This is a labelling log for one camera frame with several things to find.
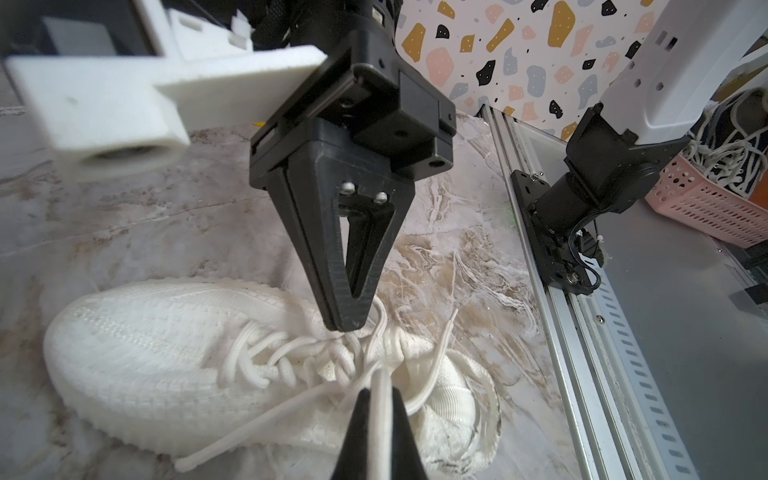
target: marble table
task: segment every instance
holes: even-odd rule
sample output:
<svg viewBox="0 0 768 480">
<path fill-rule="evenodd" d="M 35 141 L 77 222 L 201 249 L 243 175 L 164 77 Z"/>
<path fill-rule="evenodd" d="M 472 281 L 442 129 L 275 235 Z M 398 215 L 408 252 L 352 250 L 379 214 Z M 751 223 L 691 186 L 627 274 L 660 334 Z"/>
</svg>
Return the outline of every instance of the marble table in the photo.
<svg viewBox="0 0 768 480">
<path fill-rule="evenodd" d="M 254 131 L 200 131 L 172 168 L 69 184 L 28 115 L 0 115 L 0 478 L 329 477 L 334 458 L 277 445 L 179 475 L 167 456 L 123 445 L 69 412 L 41 355 L 59 310 L 128 282 L 228 276 L 312 299 L 268 195 L 247 184 Z M 484 365 L 502 398 L 498 454 L 478 478 L 579 478 L 490 130 L 462 115 L 454 145 L 454 168 L 417 183 L 379 295 L 393 321 L 430 337 L 451 295 L 463 305 L 451 347 Z"/>
</svg>

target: white shoelace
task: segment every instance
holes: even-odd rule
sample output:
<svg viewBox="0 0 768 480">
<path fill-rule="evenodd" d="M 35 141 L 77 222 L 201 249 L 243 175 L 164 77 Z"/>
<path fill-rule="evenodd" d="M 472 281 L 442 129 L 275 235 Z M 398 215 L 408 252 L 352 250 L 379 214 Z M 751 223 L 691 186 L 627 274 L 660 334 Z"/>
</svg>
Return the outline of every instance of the white shoelace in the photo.
<svg viewBox="0 0 768 480">
<path fill-rule="evenodd" d="M 232 383 L 237 375 L 237 370 L 239 370 L 249 384 L 259 389 L 268 387 L 272 381 L 276 380 L 291 387 L 298 386 L 299 381 L 301 381 L 308 388 L 293 398 L 274 406 L 199 452 L 185 458 L 179 458 L 174 462 L 176 470 L 188 472 L 211 458 L 242 445 L 260 429 L 291 412 L 301 409 L 318 397 L 328 396 L 338 408 L 351 409 L 360 390 L 370 384 L 373 373 L 386 367 L 381 359 L 372 360 L 375 348 L 381 345 L 387 324 L 387 313 L 381 299 L 374 296 L 373 305 L 379 314 L 379 322 L 370 335 L 370 341 L 365 351 L 362 350 L 359 339 L 352 333 L 345 333 L 338 338 L 327 340 L 318 340 L 308 336 L 288 340 L 287 333 L 272 331 L 263 338 L 259 338 L 260 335 L 263 335 L 265 327 L 254 321 L 248 322 L 235 339 L 224 360 L 221 369 L 222 383 L 224 385 Z M 449 321 L 443 327 L 435 349 L 432 351 L 432 365 L 427 381 L 412 398 L 405 402 L 408 415 L 418 412 L 435 388 L 457 314 L 458 309 L 454 308 Z M 265 365 L 253 363 L 253 357 L 274 346 L 276 349 Z M 301 352 L 306 357 L 301 366 L 294 366 L 286 357 L 291 352 Z M 333 362 L 336 374 L 336 380 L 332 382 L 323 379 L 318 371 L 318 368 L 322 368 L 328 362 Z"/>
<path fill-rule="evenodd" d="M 737 119 L 741 104 L 758 89 L 748 90 L 733 96 L 724 104 L 704 111 L 705 121 L 696 133 L 688 133 L 694 139 L 683 150 L 683 156 L 692 163 L 705 177 L 721 187 L 727 187 L 741 197 L 748 198 L 755 186 L 768 170 L 768 159 L 755 146 L 760 143 L 760 136 L 768 131 L 768 126 L 748 134 Z M 763 92 L 763 110 L 768 111 L 768 93 Z M 717 123 L 730 106 L 730 121 L 734 130 L 719 147 L 715 147 Z M 707 138 L 702 138 L 709 125 Z M 734 140 L 737 134 L 740 140 Z"/>
</svg>

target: white sneaker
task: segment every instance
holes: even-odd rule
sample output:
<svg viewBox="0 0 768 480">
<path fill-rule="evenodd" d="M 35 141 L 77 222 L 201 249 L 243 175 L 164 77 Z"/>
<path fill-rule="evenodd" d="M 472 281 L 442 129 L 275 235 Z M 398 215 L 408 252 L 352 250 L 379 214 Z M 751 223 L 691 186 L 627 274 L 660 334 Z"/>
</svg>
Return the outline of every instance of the white sneaker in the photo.
<svg viewBox="0 0 768 480">
<path fill-rule="evenodd" d="M 357 393 L 386 367 L 427 472 L 470 475 L 501 433 L 488 372 L 439 344 L 378 323 L 326 330 L 309 302 L 239 280 L 151 280 L 84 296 L 45 334 L 67 406 L 123 442 L 173 456 L 180 471 L 240 445 L 338 454 Z M 475 395 L 468 380 L 484 395 Z"/>
</svg>

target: bolt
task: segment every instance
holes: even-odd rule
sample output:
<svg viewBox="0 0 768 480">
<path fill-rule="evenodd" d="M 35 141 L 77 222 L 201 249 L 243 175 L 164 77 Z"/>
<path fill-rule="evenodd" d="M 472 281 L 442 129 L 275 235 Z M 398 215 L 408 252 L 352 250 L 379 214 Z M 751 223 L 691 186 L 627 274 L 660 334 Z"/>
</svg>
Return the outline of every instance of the bolt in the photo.
<svg viewBox="0 0 768 480">
<path fill-rule="evenodd" d="M 355 190 L 357 187 L 355 187 L 355 184 L 352 182 L 343 182 L 341 184 L 341 194 L 342 195 L 352 195 L 355 193 Z"/>
<path fill-rule="evenodd" d="M 389 197 L 384 192 L 378 192 L 376 196 L 373 198 L 373 203 L 376 205 L 385 204 L 386 201 L 389 200 Z"/>
</svg>

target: patterned wall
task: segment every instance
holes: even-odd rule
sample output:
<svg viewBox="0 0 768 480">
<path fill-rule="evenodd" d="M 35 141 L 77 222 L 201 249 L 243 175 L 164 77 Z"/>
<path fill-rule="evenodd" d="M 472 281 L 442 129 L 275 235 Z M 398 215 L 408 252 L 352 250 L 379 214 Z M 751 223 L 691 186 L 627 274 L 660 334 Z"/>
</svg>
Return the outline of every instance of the patterned wall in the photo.
<svg viewBox="0 0 768 480">
<path fill-rule="evenodd" d="M 400 55 L 460 110 L 484 103 L 567 140 L 668 0 L 406 0 Z"/>
</svg>

